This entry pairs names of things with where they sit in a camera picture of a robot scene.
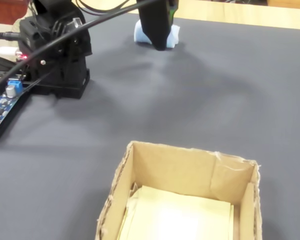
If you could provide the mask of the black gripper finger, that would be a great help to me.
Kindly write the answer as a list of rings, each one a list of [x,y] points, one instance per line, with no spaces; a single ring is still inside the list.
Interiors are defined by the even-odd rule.
[[[169,17],[168,0],[156,0],[138,9],[136,42],[150,44],[158,51],[176,46],[176,25]]]
[[[178,10],[178,0],[168,0],[169,8],[168,14],[169,18],[173,19],[175,12]]]

